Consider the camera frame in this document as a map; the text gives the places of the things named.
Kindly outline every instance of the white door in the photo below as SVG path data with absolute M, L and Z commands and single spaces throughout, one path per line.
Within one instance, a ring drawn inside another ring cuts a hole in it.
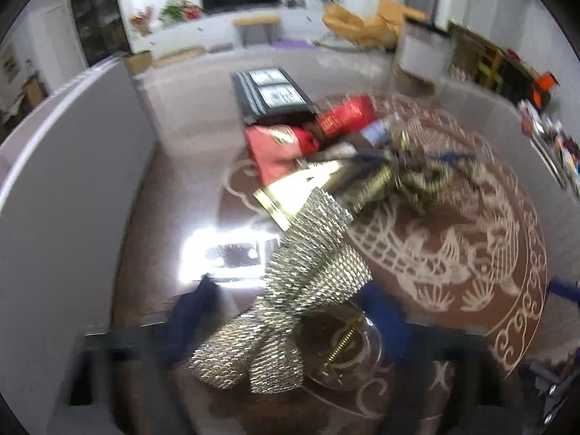
M 86 68 L 76 39 L 76 28 L 64 5 L 31 12 L 29 24 L 38 69 L 50 92 Z

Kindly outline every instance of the yellow sofa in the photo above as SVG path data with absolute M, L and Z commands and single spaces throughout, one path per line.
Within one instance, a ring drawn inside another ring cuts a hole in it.
M 373 18 L 359 18 L 338 4 L 327 6 L 323 23 L 338 36 L 362 47 L 382 46 L 392 49 L 401 35 L 405 16 L 427 21 L 427 15 L 390 0 L 381 0 Z

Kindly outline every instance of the framed picture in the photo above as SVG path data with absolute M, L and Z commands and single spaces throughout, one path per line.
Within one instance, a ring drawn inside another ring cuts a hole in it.
M 4 75 L 6 75 L 8 83 L 11 83 L 20 71 L 20 67 L 18 66 L 18 59 L 14 55 L 14 49 L 12 48 L 11 44 L 8 45 L 2 52 L 1 60 L 2 68 L 4 69 Z

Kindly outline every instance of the flower arrangement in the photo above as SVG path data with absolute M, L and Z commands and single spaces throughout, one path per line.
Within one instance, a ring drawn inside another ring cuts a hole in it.
M 141 36 L 151 34 L 149 28 L 149 21 L 153 16 L 153 6 L 147 6 L 143 11 L 138 11 L 137 14 L 131 16 L 129 21 Z
M 172 22 L 198 20 L 204 10 L 187 0 L 168 0 L 159 13 L 159 19 Z

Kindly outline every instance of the snack package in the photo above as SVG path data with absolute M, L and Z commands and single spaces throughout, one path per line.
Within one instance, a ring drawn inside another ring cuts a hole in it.
M 318 151 L 314 136 L 299 127 L 252 126 L 246 140 L 262 185 L 268 185 L 296 169 L 296 159 Z
M 368 96 L 345 100 L 340 106 L 319 116 L 316 124 L 326 138 L 360 131 L 376 119 L 375 108 Z

